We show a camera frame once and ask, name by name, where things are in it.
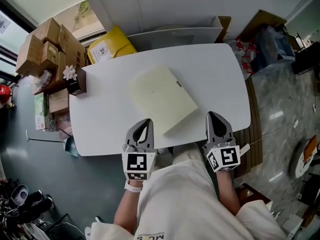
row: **white marker cube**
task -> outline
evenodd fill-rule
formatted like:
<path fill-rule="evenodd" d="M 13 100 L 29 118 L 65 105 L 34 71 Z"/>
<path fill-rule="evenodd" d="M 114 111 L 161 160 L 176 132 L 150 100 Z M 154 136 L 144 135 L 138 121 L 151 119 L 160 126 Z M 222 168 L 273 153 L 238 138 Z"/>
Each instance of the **white marker cube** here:
<path fill-rule="evenodd" d="M 240 165 L 240 147 L 214 147 L 210 149 L 206 158 L 209 160 L 209 163 L 215 173 L 230 171 Z"/>
<path fill-rule="evenodd" d="M 156 153 L 123 152 L 123 172 L 128 181 L 147 181 L 155 166 Z"/>

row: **white table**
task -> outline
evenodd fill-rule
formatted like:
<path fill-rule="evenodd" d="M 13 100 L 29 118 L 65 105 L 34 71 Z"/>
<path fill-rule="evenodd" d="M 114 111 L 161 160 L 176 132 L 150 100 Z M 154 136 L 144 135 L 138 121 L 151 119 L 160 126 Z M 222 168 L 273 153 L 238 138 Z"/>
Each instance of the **white table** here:
<path fill-rule="evenodd" d="M 87 93 L 70 95 L 70 118 L 81 156 L 120 154 L 126 133 L 145 116 L 129 95 L 129 82 L 156 66 L 166 66 L 195 101 L 199 110 L 169 134 L 155 136 L 154 148 L 206 139 L 206 114 L 214 111 L 232 130 L 250 125 L 245 81 L 229 45 L 175 46 L 109 59 L 84 68 Z"/>

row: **white watch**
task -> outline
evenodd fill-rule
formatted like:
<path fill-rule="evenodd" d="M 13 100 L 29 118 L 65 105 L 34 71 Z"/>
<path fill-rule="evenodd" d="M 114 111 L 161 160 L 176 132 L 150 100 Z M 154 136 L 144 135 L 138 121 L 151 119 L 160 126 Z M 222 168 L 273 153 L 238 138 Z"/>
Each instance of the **white watch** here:
<path fill-rule="evenodd" d="M 136 187 L 136 186 L 131 186 L 129 185 L 129 181 L 126 180 L 125 181 L 125 185 L 124 185 L 124 189 L 125 190 L 129 190 L 130 192 L 134 192 L 134 193 L 139 193 L 142 190 L 142 187 Z"/>

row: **white flower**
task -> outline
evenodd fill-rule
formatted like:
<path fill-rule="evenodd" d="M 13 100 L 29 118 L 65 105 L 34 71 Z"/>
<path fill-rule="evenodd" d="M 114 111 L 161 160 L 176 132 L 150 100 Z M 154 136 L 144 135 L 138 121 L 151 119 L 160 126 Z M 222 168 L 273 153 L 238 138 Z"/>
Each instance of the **white flower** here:
<path fill-rule="evenodd" d="M 73 79 L 77 80 L 76 67 L 73 65 L 65 66 L 65 70 L 63 71 L 63 78 L 66 80 Z"/>

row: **gray floor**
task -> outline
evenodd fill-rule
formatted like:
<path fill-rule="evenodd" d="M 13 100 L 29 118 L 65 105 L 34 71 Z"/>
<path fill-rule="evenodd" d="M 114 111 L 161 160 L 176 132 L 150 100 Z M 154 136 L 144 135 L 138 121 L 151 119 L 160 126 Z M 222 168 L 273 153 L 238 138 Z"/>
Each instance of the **gray floor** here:
<path fill-rule="evenodd" d="M 315 102 L 312 76 L 311 72 L 295 76 L 290 67 L 283 66 L 253 76 L 262 134 L 267 134 L 262 139 L 263 164 L 238 178 L 236 183 L 250 184 L 273 200 L 273 210 L 283 209 L 278 218 L 280 224 L 301 208 L 296 195 L 302 180 L 288 176 L 293 150 L 300 139 L 320 133 L 319 112 L 312 110 Z M 121 156 L 75 158 L 65 153 L 60 143 L 27 142 L 26 129 L 29 137 L 59 139 L 56 132 L 35 130 L 34 97 L 30 84 L 30 77 L 23 78 L 14 91 L 16 110 L 0 113 L 0 155 L 6 176 L 18 178 L 31 192 L 41 189 L 53 197 L 56 210 L 46 213 L 48 220 L 52 220 L 47 218 L 48 215 L 57 218 L 68 213 L 69 222 L 83 231 L 95 216 L 112 223 L 124 193 Z M 291 123 L 296 119 L 299 119 L 299 124 L 293 129 Z M 78 234 L 67 225 L 63 227 Z"/>

